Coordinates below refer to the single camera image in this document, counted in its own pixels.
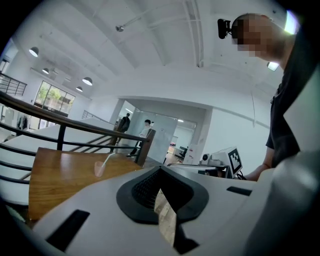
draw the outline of standing person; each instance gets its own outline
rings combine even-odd
[[[125,133],[126,131],[128,131],[129,126],[130,126],[130,114],[126,113],[126,116],[124,116],[122,118],[123,122],[121,122],[121,127],[120,127],[120,133]]]
[[[279,63],[284,71],[282,82],[271,100],[270,132],[264,161],[246,176],[247,180],[257,181],[264,170],[275,168],[282,160],[300,151],[284,113],[311,77],[317,58],[306,40],[303,27],[292,35],[265,15],[247,13],[239,16],[232,24],[231,34],[239,51],[253,52],[262,60]]]
[[[149,135],[149,130],[152,129],[152,126],[150,125],[151,121],[149,119],[144,120],[144,128],[143,130],[140,132],[139,137],[141,138],[146,138]],[[141,141],[137,141],[135,144],[135,147],[140,147],[141,146]],[[135,155],[138,149],[134,148],[130,155]]]

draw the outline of balcony railing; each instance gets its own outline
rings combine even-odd
[[[22,96],[25,92],[26,86],[26,83],[0,73],[0,92],[15,96]]]
[[[6,125],[4,123],[0,123],[1,128],[12,131],[12,132],[16,132],[20,135],[24,135],[24,136],[28,136],[28,137],[32,137],[35,139],[48,141],[48,142],[54,142],[57,144],[56,150],[60,150],[60,151],[63,149],[64,144],[78,146],[79,148],[81,148],[81,147],[90,147],[90,148],[97,148],[97,149],[107,148],[107,149],[110,149],[110,152],[113,152],[115,149],[140,149],[136,155],[133,155],[135,157],[134,162],[140,166],[143,166],[146,161],[147,154],[149,152],[153,138],[155,136],[154,130],[152,130],[149,133],[147,138],[142,138],[142,137],[125,134],[125,133],[114,131],[114,130],[100,128],[100,127],[86,124],[86,123],[83,123],[80,121],[74,121],[74,120],[68,119],[66,117],[63,117],[61,115],[55,114],[53,112],[47,111],[45,109],[28,104],[24,101],[13,98],[3,92],[0,92],[0,103],[9,107],[9,108],[14,109],[14,110],[25,113],[27,115],[31,115],[33,117],[44,119],[44,120],[47,120],[47,121],[50,121],[50,122],[53,122],[55,124],[60,125],[58,138],[51,138],[51,137],[47,137],[47,136],[43,136],[43,135],[34,134],[32,132],[20,130],[18,128]],[[97,144],[92,144],[92,142],[94,142],[94,140],[89,141],[90,143],[65,141],[64,136],[65,136],[66,127],[89,132],[89,133],[100,134],[103,136],[109,136],[111,138],[108,138],[107,140],[105,140],[103,142],[106,142],[106,141],[110,141],[110,142],[108,144],[102,145],[101,142],[97,143]],[[140,148],[135,147],[135,146],[116,146],[117,138],[133,140],[133,141],[140,141],[141,142]],[[28,156],[35,156],[36,155],[36,152],[26,151],[23,149],[7,146],[7,145],[1,144],[1,143],[0,143],[0,148],[2,148],[4,150],[11,151],[11,152],[23,154],[23,155],[28,155]],[[9,168],[13,168],[13,169],[30,171],[30,172],[32,170],[31,167],[16,165],[16,164],[8,163],[5,161],[0,161],[0,165],[6,166]],[[15,179],[15,178],[5,177],[3,175],[0,175],[0,179],[5,180],[5,181],[9,181],[9,182],[14,182],[14,183],[29,184],[28,180],[23,180],[22,178]]]

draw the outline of desk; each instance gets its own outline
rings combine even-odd
[[[103,175],[96,177],[95,162],[103,162],[107,156],[106,153],[69,152],[40,147],[30,176],[29,218],[39,220],[88,185],[141,169],[125,155],[115,154],[106,163]]]

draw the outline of wooden table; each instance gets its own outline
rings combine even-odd
[[[115,154],[109,158],[103,175],[96,177],[95,162],[103,162],[107,156],[107,153],[80,153],[40,147],[30,176],[29,218],[39,220],[88,185],[141,169],[132,159]]]

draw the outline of white ceiling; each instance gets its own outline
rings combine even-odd
[[[253,81],[270,94],[281,82],[280,68],[238,52],[218,38],[217,20],[260,13],[284,27],[286,12],[266,0],[47,0],[14,38],[40,71],[47,67],[71,78],[90,97],[96,87],[140,66],[190,65]],[[123,32],[115,27],[132,21]],[[39,58],[28,53],[39,48]],[[81,82],[91,77],[93,86]]]

